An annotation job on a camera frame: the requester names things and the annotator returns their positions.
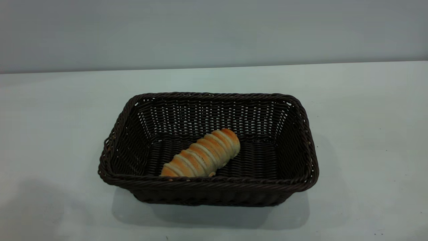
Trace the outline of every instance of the gray wall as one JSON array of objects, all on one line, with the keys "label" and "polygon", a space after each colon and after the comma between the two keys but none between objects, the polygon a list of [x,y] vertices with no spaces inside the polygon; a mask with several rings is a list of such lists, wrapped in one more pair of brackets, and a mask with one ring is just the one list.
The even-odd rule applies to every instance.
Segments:
[{"label": "gray wall", "polygon": [[428,0],[0,0],[0,72],[428,59]]}]

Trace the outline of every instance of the baked pastry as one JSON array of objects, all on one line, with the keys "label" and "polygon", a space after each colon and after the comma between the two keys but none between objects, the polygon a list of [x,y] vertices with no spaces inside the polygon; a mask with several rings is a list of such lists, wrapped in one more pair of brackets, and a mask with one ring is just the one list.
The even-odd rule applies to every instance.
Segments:
[{"label": "baked pastry", "polygon": [[235,158],[240,149],[241,144],[233,131],[215,130],[165,163],[160,176],[212,177],[217,169]]}]

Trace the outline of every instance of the table surface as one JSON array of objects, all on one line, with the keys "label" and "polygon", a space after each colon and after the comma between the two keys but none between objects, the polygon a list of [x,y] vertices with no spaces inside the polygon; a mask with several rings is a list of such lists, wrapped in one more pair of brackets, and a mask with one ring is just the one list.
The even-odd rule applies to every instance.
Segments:
[{"label": "table surface", "polygon": [[[428,62],[0,75],[2,240],[428,240]],[[149,205],[98,176],[103,141],[148,92],[286,93],[317,184],[276,207]]]}]

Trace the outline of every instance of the rectangular basket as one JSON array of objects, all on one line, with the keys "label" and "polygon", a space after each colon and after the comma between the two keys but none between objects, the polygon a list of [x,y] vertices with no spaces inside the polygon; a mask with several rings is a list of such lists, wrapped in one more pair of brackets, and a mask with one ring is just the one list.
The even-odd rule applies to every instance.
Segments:
[{"label": "rectangular basket", "polygon": [[[159,177],[213,130],[241,151],[214,177]],[[312,187],[318,163],[305,109],[283,94],[147,93],[131,98],[104,141],[98,174],[148,203],[274,206]]]}]

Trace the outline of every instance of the basket rim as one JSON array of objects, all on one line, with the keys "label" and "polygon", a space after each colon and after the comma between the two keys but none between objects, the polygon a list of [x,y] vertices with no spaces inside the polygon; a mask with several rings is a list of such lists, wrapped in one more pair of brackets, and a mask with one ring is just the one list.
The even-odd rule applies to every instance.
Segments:
[{"label": "basket rim", "polygon": [[[112,171],[111,159],[114,150],[118,144],[118,139],[112,138],[120,136],[123,131],[123,126],[128,119],[128,114],[132,108],[136,107],[141,99],[145,101],[150,98],[169,98],[176,100],[191,99],[201,101],[233,101],[239,97],[239,101],[284,101],[290,102],[300,112],[299,118],[302,130],[303,141],[306,143],[306,151],[311,157],[312,165],[307,163],[306,172],[304,175],[294,179],[265,179],[265,178],[246,178],[246,177],[158,177],[158,176],[135,176],[117,174]],[[110,135],[104,141],[104,149],[100,156],[100,164],[98,166],[98,174],[104,182],[110,185],[131,187],[136,184],[140,189],[191,189],[191,190],[237,190],[251,191],[258,189],[264,192],[302,192],[311,188],[318,179],[319,168],[315,154],[315,145],[312,140],[309,121],[306,111],[300,101],[294,96],[280,93],[198,93],[198,92],[162,92],[162,93],[145,93],[135,95],[130,98],[119,114],[115,125],[110,132]]]}]

